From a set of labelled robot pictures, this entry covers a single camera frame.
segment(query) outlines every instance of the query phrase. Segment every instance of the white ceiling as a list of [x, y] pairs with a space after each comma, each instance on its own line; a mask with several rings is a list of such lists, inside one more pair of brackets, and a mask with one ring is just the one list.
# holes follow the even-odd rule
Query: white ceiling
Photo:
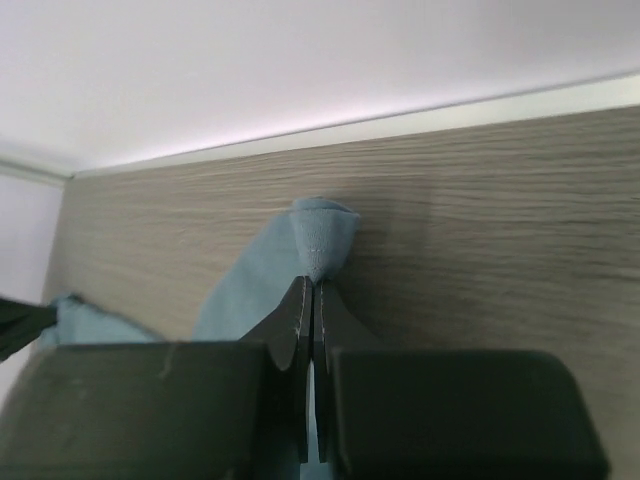
[[89, 169], [640, 70], [637, 0], [3, 0], [0, 155]]

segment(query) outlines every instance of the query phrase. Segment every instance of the blue cloth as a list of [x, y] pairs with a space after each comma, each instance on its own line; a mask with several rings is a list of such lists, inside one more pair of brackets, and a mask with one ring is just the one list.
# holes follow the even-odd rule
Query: blue cloth
[[[244, 250], [201, 307], [193, 340], [237, 340], [273, 309], [299, 275], [314, 282], [331, 278], [344, 264], [360, 217], [322, 198], [296, 200], [273, 218]], [[41, 346], [147, 343], [163, 339], [117, 315], [66, 296], [58, 299], [58, 325], [43, 332]], [[309, 463], [305, 480], [330, 478], [318, 461], [313, 378], [310, 395]]]
[[149, 343], [163, 338], [119, 315], [104, 312], [72, 295], [58, 297], [57, 325], [40, 335], [40, 348], [91, 343]]
[[[344, 265], [360, 217], [322, 198], [296, 200], [253, 239], [231, 270], [216, 285], [200, 311], [194, 340], [237, 340], [278, 306], [298, 275], [318, 282]], [[313, 370], [310, 379], [309, 463], [303, 480], [331, 478], [318, 459]]]

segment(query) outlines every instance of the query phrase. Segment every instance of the gray laminate surface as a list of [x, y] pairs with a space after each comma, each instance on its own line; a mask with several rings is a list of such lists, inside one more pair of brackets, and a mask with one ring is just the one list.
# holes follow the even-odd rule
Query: gray laminate surface
[[640, 108], [71, 181], [49, 291], [170, 338], [292, 199], [362, 214], [339, 277], [389, 342], [533, 348], [640, 478]]

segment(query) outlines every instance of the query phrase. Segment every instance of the ceiling edge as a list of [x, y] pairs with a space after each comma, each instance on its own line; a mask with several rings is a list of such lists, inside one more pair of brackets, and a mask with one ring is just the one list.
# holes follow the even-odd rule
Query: ceiling edge
[[30, 182], [42, 183], [55, 187], [63, 187], [73, 177], [73, 172], [39, 165], [24, 160], [0, 157], [0, 175], [15, 177]]
[[77, 172], [75, 178], [640, 105], [640, 74]]

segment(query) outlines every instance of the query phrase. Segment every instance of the white wall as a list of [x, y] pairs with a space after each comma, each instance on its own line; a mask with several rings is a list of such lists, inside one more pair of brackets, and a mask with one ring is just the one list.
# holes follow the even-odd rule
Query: white wall
[[[62, 189], [0, 176], [0, 296], [39, 303]], [[29, 347], [0, 364], [0, 406]]]
[[83, 170], [620, 75], [638, 25], [637, 0], [4, 1], [0, 153]]

